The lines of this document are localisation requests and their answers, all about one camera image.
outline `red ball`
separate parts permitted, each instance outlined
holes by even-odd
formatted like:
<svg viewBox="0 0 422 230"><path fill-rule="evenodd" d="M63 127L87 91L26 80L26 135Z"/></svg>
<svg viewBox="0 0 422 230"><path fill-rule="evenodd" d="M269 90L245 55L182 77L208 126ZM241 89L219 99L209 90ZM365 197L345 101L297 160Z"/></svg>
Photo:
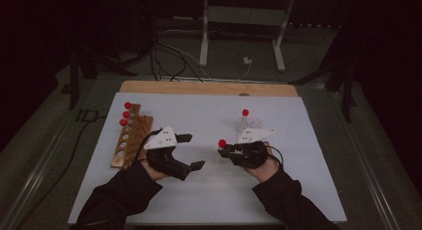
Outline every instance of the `red ball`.
<svg viewBox="0 0 422 230"><path fill-rule="evenodd" d="M120 120L120 125L121 126L126 126L127 125L127 120L125 118Z"/></svg>
<svg viewBox="0 0 422 230"><path fill-rule="evenodd" d="M131 103L125 103L125 104L124 104L124 107L125 107L126 109L130 109L130 108L131 108Z"/></svg>
<svg viewBox="0 0 422 230"><path fill-rule="evenodd" d="M124 113L123 113L123 117L125 117L125 118L129 118L129 117L130 117L130 112L124 112Z"/></svg>
<svg viewBox="0 0 422 230"><path fill-rule="evenodd" d="M242 115L248 116L249 111L247 109L242 110Z"/></svg>
<svg viewBox="0 0 422 230"><path fill-rule="evenodd" d="M218 146L224 148L226 145L227 145L227 142L225 139L222 138L218 141Z"/></svg>

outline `person's right hand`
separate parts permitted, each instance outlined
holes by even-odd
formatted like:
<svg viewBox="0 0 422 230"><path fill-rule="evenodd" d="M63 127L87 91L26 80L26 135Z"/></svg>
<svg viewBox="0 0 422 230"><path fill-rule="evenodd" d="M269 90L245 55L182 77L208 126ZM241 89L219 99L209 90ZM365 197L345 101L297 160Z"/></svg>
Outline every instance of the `person's right hand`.
<svg viewBox="0 0 422 230"><path fill-rule="evenodd" d="M267 147L267 151L269 155L273 155L269 147ZM262 183L267 181L277 171L279 171L279 165L275 159L268 157L264 164L258 168L245 168L245 170L252 176L256 177L260 183Z"/></svg>
<svg viewBox="0 0 422 230"><path fill-rule="evenodd" d="M140 161L140 164L142 164L143 168L145 168L146 172L148 173L149 177L153 180L159 180L161 178L168 177L167 174L158 172L157 170L153 169L151 166L149 166L148 160L146 159L146 151L140 152L140 158L144 159Z"/></svg>

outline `black device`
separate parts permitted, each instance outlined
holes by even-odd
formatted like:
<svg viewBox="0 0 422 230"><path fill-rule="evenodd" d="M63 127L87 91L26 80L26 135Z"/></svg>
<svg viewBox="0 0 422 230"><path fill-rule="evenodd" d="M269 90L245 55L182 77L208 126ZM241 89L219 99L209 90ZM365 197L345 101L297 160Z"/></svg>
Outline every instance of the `black device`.
<svg viewBox="0 0 422 230"><path fill-rule="evenodd" d="M189 142L192 139L192 134L176 134L175 136L177 142ZM146 152L146 159L153 169L184 181L191 171L201 169L205 161L192 162L190 165L180 162L172 155L175 148L176 146L150 149Z"/></svg>
<svg viewBox="0 0 422 230"><path fill-rule="evenodd" d="M269 156L262 141L225 144L220 146L218 152L220 156L230 158L234 165L254 169L263 165Z"/></svg>

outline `person's left hand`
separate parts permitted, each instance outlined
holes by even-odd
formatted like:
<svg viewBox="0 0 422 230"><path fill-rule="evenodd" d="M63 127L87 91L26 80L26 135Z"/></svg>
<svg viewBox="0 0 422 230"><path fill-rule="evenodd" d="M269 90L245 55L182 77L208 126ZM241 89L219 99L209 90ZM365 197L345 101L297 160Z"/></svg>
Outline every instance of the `person's left hand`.
<svg viewBox="0 0 422 230"><path fill-rule="evenodd" d="M140 161L140 164L142 164L143 168L145 168L145 170L148 173L149 177L153 181L156 181L156 180L161 179L161 178L168 177L167 174L162 173L162 172L158 172L157 170L155 170L151 166L149 166L148 160L146 159L146 151L143 150L140 153L140 159L145 159L145 160L141 160Z"/></svg>

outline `black sleeve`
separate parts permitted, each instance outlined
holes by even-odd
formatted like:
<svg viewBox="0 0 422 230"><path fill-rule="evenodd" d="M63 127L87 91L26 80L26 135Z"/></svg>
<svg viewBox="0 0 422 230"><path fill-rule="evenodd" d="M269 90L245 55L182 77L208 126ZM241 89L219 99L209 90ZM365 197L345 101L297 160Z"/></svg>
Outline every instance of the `black sleeve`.
<svg viewBox="0 0 422 230"><path fill-rule="evenodd" d="M290 230L339 229L302 196L301 184L282 170L253 190L266 211L284 222Z"/></svg>
<svg viewBox="0 0 422 230"><path fill-rule="evenodd" d="M136 162L94 189L71 229L123 229L126 217L143 212L161 188Z"/></svg>

